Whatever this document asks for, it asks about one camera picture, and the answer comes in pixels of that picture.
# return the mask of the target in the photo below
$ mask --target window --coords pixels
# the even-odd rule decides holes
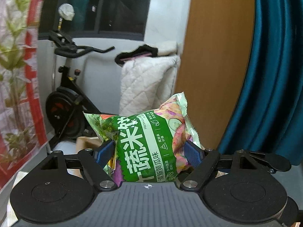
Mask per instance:
[[[61,30],[72,37],[110,37],[143,40],[150,0],[44,0],[39,39],[57,29],[58,7],[73,5],[72,21],[62,22]]]

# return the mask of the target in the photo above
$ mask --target exercise bike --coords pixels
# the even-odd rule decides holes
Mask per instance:
[[[51,150],[60,142],[63,137],[75,139],[79,136],[94,136],[93,129],[84,117],[86,113],[101,113],[90,101],[84,92],[77,85],[77,77],[81,71],[76,69],[75,77],[69,75],[72,59],[84,56],[90,52],[107,53],[115,47],[100,50],[89,46],[77,46],[72,38],[62,31],[50,31],[49,40],[56,45],[54,54],[66,57],[64,66],[60,66],[59,73],[62,73],[61,84],[55,90],[55,69],[52,73],[52,93],[46,99],[46,115],[55,130],[54,137],[49,141]]]

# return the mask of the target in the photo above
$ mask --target exercise bike flywheel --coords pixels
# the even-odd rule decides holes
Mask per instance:
[[[57,132],[66,123],[70,112],[74,107],[75,96],[66,95],[55,91],[46,100],[47,118]],[[82,135],[85,127],[85,117],[80,110],[75,110],[70,121],[66,125],[63,135],[68,138],[77,138]]]

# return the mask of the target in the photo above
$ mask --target black handlebar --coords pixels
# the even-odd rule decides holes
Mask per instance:
[[[77,46],[69,35],[61,31],[50,31],[49,40],[53,41],[58,47],[54,51],[56,55],[71,59],[84,56],[90,52],[104,54],[115,49],[115,47],[110,47],[106,50],[101,50],[89,46]]]

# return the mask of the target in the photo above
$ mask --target green label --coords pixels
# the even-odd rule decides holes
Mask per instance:
[[[166,119],[153,111],[126,117],[115,116],[120,131],[117,152],[123,178],[129,182],[172,181],[177,176],[172,133]]]

